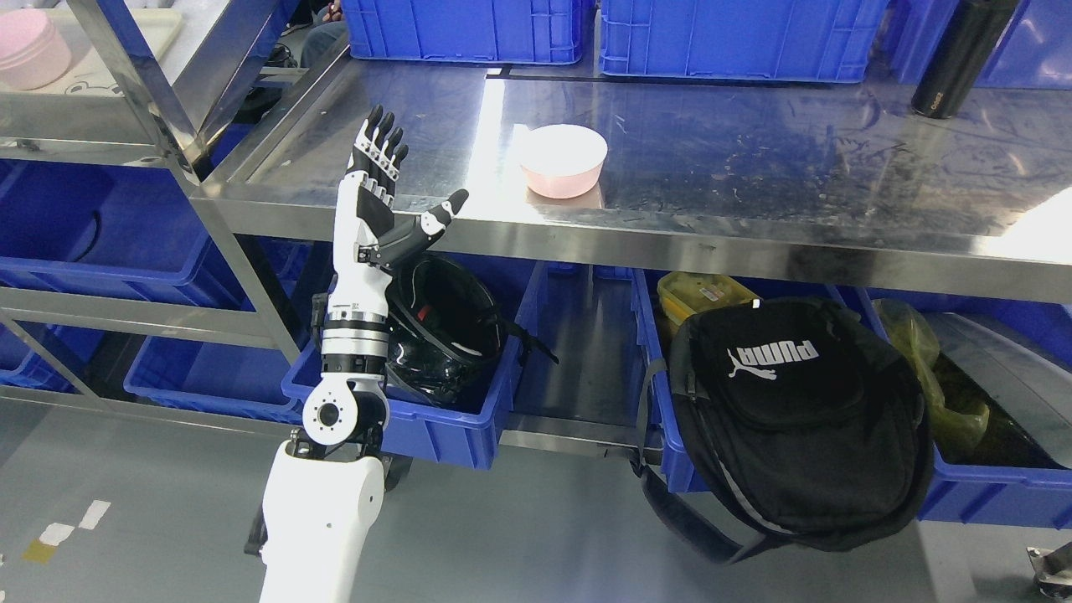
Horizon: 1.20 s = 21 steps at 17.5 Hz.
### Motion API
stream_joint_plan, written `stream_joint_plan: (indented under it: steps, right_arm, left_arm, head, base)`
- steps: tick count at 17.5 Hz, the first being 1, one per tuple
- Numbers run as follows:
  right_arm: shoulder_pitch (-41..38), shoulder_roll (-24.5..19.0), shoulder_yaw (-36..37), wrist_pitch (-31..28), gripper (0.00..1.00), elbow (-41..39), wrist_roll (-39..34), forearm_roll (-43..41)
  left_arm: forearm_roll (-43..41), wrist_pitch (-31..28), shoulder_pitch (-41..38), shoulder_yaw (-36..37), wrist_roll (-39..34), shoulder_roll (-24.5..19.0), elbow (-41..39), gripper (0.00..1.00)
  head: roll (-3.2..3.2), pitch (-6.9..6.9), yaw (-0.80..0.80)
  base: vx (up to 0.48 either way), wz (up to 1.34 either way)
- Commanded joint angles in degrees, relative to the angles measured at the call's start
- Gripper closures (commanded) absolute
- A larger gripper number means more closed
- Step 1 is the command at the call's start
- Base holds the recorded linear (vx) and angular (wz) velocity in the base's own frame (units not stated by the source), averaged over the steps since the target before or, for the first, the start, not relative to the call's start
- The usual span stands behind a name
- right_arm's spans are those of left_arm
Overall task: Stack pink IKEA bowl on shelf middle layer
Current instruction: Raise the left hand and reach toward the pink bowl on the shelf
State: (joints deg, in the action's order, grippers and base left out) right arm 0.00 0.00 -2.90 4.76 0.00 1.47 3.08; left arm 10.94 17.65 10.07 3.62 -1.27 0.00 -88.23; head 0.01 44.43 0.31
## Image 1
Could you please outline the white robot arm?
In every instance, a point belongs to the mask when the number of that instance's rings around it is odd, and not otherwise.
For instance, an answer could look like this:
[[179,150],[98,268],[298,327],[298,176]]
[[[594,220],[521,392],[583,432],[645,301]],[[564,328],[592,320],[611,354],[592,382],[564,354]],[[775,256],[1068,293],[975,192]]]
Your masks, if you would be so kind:
[[385,497],[388,313],[383,289],[336,286],[329,295],[321,347],[327,366],[265,484],[260,602],[352,599]]

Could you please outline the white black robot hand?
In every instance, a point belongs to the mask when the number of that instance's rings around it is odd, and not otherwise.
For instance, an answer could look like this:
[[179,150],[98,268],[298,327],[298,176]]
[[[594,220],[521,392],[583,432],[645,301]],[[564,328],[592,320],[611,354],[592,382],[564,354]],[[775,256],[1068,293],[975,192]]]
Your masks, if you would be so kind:
[[337,293],[383,296],[392,273],[440,241],[470,198],[459,188],[425,214],[397,217],[399,168],[410,153],[404,134],[394,113],[374,106],[353,139],[334,208]]

